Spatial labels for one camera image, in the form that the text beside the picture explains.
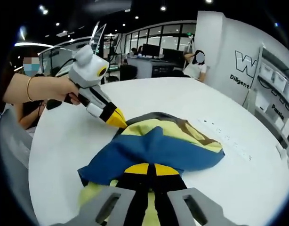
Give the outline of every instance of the white shirt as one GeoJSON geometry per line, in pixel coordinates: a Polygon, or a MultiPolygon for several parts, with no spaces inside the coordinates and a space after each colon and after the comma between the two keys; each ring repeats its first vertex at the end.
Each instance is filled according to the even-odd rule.
{"type": "Polygon", "coordinates": [[[191,61],[189,65],[184,69],[183,73],[185,75],[190,76],[193,79],[198,79],[200,77],[200,73],[206,73],[207,66],[206,64],[199,65],[199,64],[192,64],[193,57],[191,58],[191,61]]]}

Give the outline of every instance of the glass wall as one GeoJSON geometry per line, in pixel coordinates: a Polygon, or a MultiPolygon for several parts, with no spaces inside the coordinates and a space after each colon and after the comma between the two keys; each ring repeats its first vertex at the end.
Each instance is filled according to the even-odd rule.
{"type": "Polygon", "coordinates": [[[140,30],[126,35],[125,52],[139,48],[143,44],[160,46],[160,54],[164,48],[187,51],[190,44],[189,34],[195,34],[196,24],[167,24],[140,30]]]}

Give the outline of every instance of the shelf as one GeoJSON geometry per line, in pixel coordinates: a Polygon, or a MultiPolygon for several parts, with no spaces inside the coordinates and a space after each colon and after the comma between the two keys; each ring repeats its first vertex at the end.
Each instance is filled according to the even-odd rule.
{"type": "Polygon", "coordinates": [[[283,72],[289,80],[289,68],[279,58],[277,58],[266,48],[263,48],[262,57],[277,67],[281,72],[283,72]]]}
{"type": "Polygon", "coordinates": [[[275,90],[277,92],[277,94],[283,98],[285,100],[285,103],[289,106],[289,100],[286,96],[286,94],[284,94],[281,90],[279,90],[278,88],[275,87],[275,85],[269,81],[268,79],[264,78],[262,75],[258,75],[258,79],[264,83],[266,83],[272,90],[275,90]]]}
{"type": "Polygon", "coordinates": [[[284,137],[281,133],[281,130],[275,125],[274,121],[263,112],[262,109],[256,107],[255,115],[258,120],[276,137],[276,139],[281,143],[281,139],[283,140],[283,144],[281,143],[283,148],[287,148],[289,145],[289,141],[286,137],[284,137]]]}

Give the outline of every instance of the white wall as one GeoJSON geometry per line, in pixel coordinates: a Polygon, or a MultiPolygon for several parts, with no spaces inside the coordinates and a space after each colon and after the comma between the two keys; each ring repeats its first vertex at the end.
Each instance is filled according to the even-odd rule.
{"type": "Polygon", "coordinates": [[[247,86],[238,85],[231,75],[251,85],[250,75],[256,63],[249,70],[246,64],[254,63],[259,48],[264,45],[289,67],[289,51],[267,33],[240,21],[228,19],[223,13],[199,11],[195,34],[195,47],[205,53],[206,64],[210,66],[206,84],[219,90],[239,104],[243,104],[248,92],[247,86]],[[236,55],[245,58],[237,69],[236,55]]]}

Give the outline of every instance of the blue cloth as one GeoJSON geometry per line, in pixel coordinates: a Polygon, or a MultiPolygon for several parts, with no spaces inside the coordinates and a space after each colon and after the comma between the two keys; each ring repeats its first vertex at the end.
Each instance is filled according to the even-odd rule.
{"type": "Polygon", "coordinates": [[[182,174],[185,170],[213,167],[224,155],[223,150],[215,153],[187,141],[165,136],[161,127],[155,127],[144,136],[118,135],[78,173],[84,182],[109,185],[135,164],[158,163],[182,174]]]}

